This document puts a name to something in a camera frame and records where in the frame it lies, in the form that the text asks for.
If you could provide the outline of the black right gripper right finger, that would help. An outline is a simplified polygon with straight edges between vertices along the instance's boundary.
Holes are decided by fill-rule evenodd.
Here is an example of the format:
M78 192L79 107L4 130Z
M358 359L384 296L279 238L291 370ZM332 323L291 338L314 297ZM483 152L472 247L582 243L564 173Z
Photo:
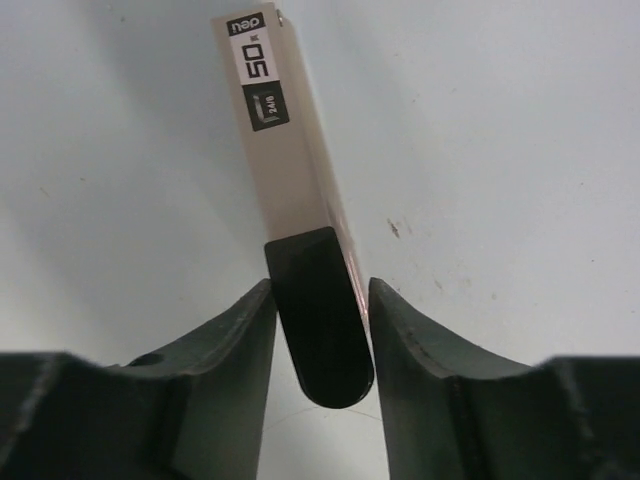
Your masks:
M639 361L489 352L369 284L369 321L394 479L635 479Z

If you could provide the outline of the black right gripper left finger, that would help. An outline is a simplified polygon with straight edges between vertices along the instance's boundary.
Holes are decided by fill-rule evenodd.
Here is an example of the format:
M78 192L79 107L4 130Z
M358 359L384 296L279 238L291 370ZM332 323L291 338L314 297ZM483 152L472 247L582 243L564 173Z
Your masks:
M255 478L275 320L264 280L125 366L3 353L2 477Z

